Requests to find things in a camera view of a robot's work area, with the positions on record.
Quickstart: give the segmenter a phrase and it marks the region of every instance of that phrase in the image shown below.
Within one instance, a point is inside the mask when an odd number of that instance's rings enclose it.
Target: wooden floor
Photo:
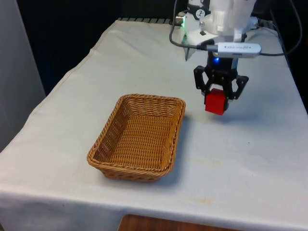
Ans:
[[[204,225],[126,215],[118,231],[234,231]]]

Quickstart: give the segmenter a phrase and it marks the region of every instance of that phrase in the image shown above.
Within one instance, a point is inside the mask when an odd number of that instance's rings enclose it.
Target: table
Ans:
[[[118,231],[236,231],[206,225],[126,215],[121,219]]]
[[[308,117],[284,57],[239,61],[250,80],[224,116],[204,111],[169,25],[116,21],[0,154],[6,231],[114,231],[126,214],[236,230],[308,230]],[[251,37],[281,52],[275,34]],[[105,178],[86,155],[117,99],[182,98],[174,169],[155,183]]]

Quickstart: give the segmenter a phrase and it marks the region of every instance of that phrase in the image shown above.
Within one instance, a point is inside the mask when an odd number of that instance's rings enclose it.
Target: white robot body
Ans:
[[[189,0],[190,5],[202,6],[203,0]],[[185,33],[192,45],[214,39],[215,42],[241,42],[242,34],[257,25],[257,18],[250,17],[256,0],[211,0],[210,14],[185,15]]]

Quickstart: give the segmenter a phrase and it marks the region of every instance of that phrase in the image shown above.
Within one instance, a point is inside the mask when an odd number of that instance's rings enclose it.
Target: black bracket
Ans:
[[[206,67],[197,66],[193,71],[196,88],[201,90],[206,96],[210,93],[213,84],[221,85],[227,99],[237,100],[241,96],[249,78],[247,76],[238,75],[236,68],[232,69],[233,59],[217,59],[211,52],[209,52],[208,58],[210,60]],[[208,77],[207,83],[203,80],[204,72]],[[235,79],[238,87],[236,92],[232,89],[232,81]]]

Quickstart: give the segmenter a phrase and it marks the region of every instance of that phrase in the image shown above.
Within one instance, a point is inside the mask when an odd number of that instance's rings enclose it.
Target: basket rim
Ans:
[[[170,144],[172,145],[172,150],[170,152],[169,155],[169,163],[168,165],[163,168],[163,169],[159,169],[159,168],[144,168],[144,167],[133,167],[133,166],[125,166],[125,165],[117,165],[117,164],[112,164],[110,162],[101,162],[101,161],[97,161],[96,159],[94,159],[94,155],[97,152],[100,143],[102,142],[102,140],[104,139],[104,137],[107,135],[107,131],[109,130],[110,125],[112,124],[112,121],[114,120],[120,105],[123,103],[123,101],[127,98],[143,98],[143,99],[161,99],[161,100],[168,100],[168,101],[176,101],[178,103],[180,103],[180,114],[177,118],[177,122],[175,125],[175,130],[173,132],[173,142],[171,142]],[[104,128],[102,129],[101,133],[99,134],[98,138],[96,139],[95,143],[93,144],[92,148],[90,149],[90,151],[88,152],[87,155],[87,161],[88,163],[99,169],[99,170],[114,170],[117,172],[122,172],[122,173],[130,173],[130,174],[143,174],[146,172],[147,175],[150,176],[161,176],[166,174],[167,172],[169,172],[172,168],[173,168],[173,164],[175,161],[175,154],[176,154],[176,148],[175,147],[175,143],[177,142],[176,137],[179,136],[179,129],[180,129],[180,125],[182,122],[182,119],[184,117],[185,114],[185,107],[186,107],[186,103],[185,101],[183,101],[182,99],[179,98],[175,98],[175,97],[167,97],[167,96],[157,96],[157,95],[147,95],[147,94],[127,94],[124,96],[121,96],[119,98],[119,100],[117,101],[112,113],[110,114]]]

